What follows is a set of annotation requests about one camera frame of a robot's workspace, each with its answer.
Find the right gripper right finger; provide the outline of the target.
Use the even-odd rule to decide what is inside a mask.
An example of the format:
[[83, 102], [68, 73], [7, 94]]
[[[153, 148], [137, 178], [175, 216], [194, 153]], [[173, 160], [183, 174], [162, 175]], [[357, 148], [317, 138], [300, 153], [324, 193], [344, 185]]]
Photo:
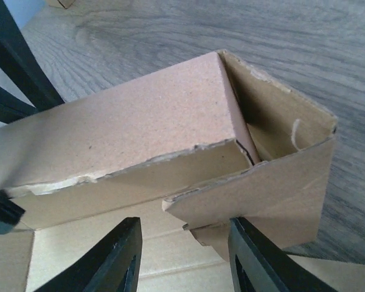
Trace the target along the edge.
[[244, 217], [230, 219], [228, 250], [235, 291], [335, 291]]

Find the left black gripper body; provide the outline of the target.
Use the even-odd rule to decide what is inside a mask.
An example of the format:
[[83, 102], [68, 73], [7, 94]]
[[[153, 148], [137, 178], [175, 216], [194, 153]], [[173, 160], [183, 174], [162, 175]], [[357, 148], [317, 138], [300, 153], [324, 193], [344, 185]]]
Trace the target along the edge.
[[0, 190], [0, 235], [10, 233], [25, 213], [22, 207], [11, 201], [4, 190]]

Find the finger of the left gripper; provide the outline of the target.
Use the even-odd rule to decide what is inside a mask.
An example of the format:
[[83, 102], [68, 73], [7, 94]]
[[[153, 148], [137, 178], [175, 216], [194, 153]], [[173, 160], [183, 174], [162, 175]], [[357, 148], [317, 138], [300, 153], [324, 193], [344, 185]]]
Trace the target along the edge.
[[35, 107], [17, 99], [0, 87], [0, 122], [12, 123], [37, 112], [38, 110]]
[[64, 104], [4, 1], [0, 1], [0, 68], [39, 111]]

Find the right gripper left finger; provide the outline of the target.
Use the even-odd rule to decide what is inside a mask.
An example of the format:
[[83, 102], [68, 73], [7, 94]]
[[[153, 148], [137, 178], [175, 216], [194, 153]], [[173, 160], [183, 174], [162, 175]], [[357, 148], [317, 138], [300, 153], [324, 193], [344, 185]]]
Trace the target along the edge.
[[38, 291], [136, 291], [142, 255], [139, 217], [127, 217]]

